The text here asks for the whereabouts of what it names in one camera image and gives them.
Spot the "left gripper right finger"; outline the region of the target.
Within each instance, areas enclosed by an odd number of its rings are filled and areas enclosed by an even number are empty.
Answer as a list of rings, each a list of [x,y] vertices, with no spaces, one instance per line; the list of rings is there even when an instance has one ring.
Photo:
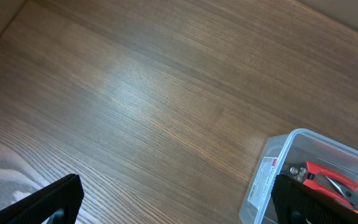
[[[358,224],[358,213],[287,175],[276,176],[271,198],[279,224]]]

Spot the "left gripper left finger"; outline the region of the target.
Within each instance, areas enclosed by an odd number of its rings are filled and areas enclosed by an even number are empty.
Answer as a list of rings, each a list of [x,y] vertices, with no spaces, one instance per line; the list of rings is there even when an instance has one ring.
[[[0,224],[76,222],[84,191],[78,174],[68,174],[0,210]]]

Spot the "red handled pruning shears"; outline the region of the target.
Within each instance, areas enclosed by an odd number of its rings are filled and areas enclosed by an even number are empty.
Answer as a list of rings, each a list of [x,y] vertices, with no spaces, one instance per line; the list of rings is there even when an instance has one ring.
[[[340,174],[330,168],[327,168],[322,165],[318,165],[314,162],[305,161],[301,163],[292,163],[285,164],[280,174],[285,174],[303,185],[324,194],[331,198],[332,187],[328,180],[325,178],[325,175],[334,178],[346,177],[345,175]]]

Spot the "clear plastic container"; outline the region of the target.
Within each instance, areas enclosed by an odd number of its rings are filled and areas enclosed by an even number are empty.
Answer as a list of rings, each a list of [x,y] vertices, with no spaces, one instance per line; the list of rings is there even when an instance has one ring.
[[[239,217],[243,223],[277,223],[271,198],[275,178],[285,164],[305,161],[325,166],[358,183],[358,150],[308,129],[268,139]]]

